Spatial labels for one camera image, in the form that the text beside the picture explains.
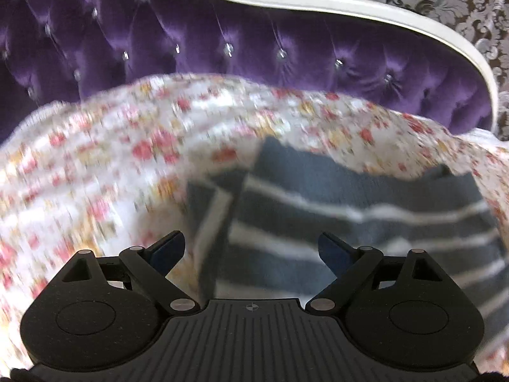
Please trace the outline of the floral bedspread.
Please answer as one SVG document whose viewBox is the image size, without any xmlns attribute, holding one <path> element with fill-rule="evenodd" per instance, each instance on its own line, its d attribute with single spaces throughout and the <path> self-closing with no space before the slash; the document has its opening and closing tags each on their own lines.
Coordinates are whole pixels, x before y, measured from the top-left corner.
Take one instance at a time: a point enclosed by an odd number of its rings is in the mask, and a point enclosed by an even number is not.
<svg viewBox="0 0 509 382">
<path fill-rule="evenodd" d="M 170 280 L 205 300 L 187 184 L 251 167 L 269 138 L 357 173 L 414 180 L 440 165 L 469 173 L 508 252 L 508 145 L 485 130 L 452 135 L 429 119 L 344 94 L 154 76 L 83 103 L 45 106 L 2 145 L 2 375 L 30 366 L 19 334 L 23 313 L 77 251 L 116 255 L 181 230 L 186 254 Z M 482 371 L 507 372 L 508 338 L 477 362 Z"/>
</svg>

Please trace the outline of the purple tufted headboard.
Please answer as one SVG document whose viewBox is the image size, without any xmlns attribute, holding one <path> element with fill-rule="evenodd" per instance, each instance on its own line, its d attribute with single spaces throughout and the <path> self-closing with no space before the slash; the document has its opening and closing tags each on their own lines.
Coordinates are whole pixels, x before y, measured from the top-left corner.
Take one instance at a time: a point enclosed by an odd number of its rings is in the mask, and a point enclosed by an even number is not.
<svg viewBox="0 0 509 382">
<path fill-rule="evenodd" d="M 432 19 L 369 0 L 1 0 L 1 136 L 53 101 L 154 74 L 343 92 L 461 134 L 493 129 L 487 61 Z"/>
</svg>

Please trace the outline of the grey white striped cardigan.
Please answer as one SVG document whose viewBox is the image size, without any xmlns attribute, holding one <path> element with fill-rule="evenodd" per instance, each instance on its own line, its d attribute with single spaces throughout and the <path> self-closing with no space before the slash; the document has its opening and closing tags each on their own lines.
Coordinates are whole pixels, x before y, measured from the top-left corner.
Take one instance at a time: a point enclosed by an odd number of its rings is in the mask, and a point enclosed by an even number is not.
<svg viewBox="0 0 509 382">
<path fill-rule="evenodd" d="M 474 177 L 444 165 L 414 180 L 357 173 L 321 154 L 265 140 L 251 167 L 190 180 L 199 296 L 310 300 L 334 280 L 323 233 L 402 256 L 424 249 L 481 312 L 481 354 L 508 338 L 508 252 Z"/>
</svg>

